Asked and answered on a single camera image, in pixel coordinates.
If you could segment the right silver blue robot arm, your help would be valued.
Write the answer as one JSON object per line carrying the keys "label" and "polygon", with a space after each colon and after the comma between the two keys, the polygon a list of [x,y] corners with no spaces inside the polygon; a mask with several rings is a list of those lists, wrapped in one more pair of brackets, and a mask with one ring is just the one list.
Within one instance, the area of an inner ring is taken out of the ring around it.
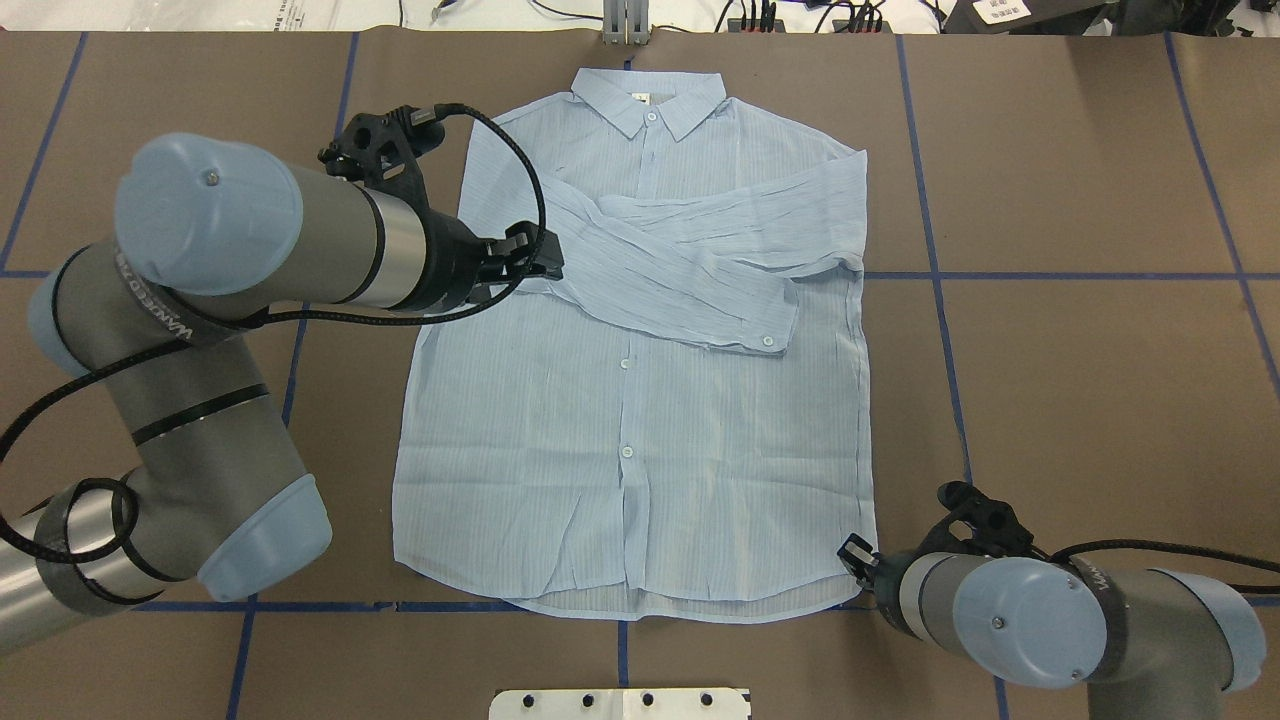
{"label": "right silver blue robot arm", "polygon": [[1210,577],[1082,556],[884,555],[859,536],[838,557],[896,630],[1015,685],[1082,685],[1093,719],[1221,719],[1268,655],[1245,596]]}

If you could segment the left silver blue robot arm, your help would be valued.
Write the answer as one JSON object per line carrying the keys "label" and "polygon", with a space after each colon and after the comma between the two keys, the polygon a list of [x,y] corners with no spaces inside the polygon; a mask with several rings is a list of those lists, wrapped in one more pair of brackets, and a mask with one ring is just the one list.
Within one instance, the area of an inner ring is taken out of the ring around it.
{"label": "left silver blue robot arm", "polygon": [[247,143],[164,135],[122,179],[109,237],[29,302],[29,332],[68,375],[3,434],[102,384],[140,455],[3,521],[3,652],[197,582],[220,602],[293,575],[332,542],[317,482],[244,337],[293,322],[273,305],[357,307],[361,324],[429,324],[489,307],[563,255],[541,186],[532,217],[479,236],[434,210],[417,160],[435,138],[360,129],[321,170]]}

